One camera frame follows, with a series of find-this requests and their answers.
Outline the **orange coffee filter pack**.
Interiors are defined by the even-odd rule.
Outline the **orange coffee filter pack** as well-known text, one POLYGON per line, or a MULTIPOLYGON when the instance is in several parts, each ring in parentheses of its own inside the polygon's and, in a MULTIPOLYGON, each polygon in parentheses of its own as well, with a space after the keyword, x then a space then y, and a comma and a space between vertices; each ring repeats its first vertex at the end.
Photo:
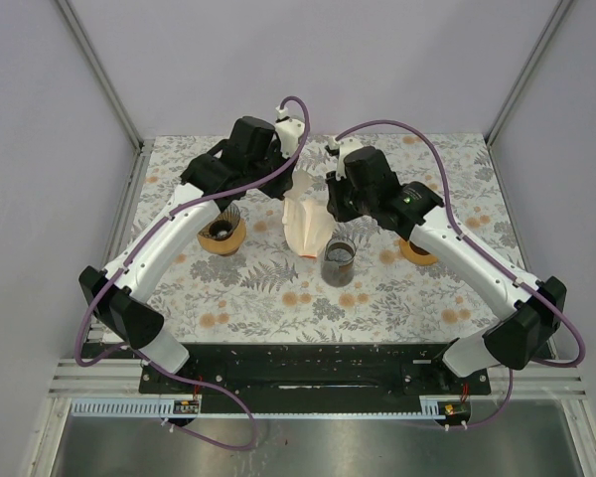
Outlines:
POLYGON ((317 258, 332 238, 335 220, 326 205, 306 195, 314 178, 292 173, 292 188, 284 194, 282 225, 289 249, 301 257, 317 258))

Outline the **grey glass carafe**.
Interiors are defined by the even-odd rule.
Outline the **grey glass carafe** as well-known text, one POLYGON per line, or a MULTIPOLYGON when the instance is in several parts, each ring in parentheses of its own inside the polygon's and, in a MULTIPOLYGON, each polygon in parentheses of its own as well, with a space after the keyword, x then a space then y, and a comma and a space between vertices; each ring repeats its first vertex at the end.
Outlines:
POLYGON ((333 287, 347 286, 354 277, 355 245, 343 238, 332 238, 327 243, 321 265, 323 280, 333 287))

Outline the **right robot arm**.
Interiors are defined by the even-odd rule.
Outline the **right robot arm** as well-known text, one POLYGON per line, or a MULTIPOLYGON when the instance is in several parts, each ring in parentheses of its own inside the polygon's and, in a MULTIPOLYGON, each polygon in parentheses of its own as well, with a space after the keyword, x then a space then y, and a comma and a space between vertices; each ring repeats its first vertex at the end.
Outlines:
POLYGON ((384 230, 435 256, 490 307, 497 321, 453 341, 432 369, 434 386, 457 392, 476 371, 494 365, 523 369, 558 330, 556 311, 566 287, 511 264, 477 236, 450 224, 443 200, 424 184, 402 184, 385 155, 372 146, 340 152, 326 176, 328 212, 339 223, 374 219, 384 230))

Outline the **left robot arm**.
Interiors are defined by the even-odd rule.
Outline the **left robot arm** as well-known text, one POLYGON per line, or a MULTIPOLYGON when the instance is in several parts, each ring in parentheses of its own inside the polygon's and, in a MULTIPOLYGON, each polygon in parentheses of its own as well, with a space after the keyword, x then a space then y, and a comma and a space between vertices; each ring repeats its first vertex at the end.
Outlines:
POLYGON ((147 304, 165 271, 191 238, 247 191, 282 199, 306 140, 306 124, 289 116, 273 123, 244 116, 228 138, 194 158, 149 226, 103 269, 86 267, 78 282, 96 317, 144 360, 160 368, 161 381, 183 393, 196 379, 188 350, 147 304))

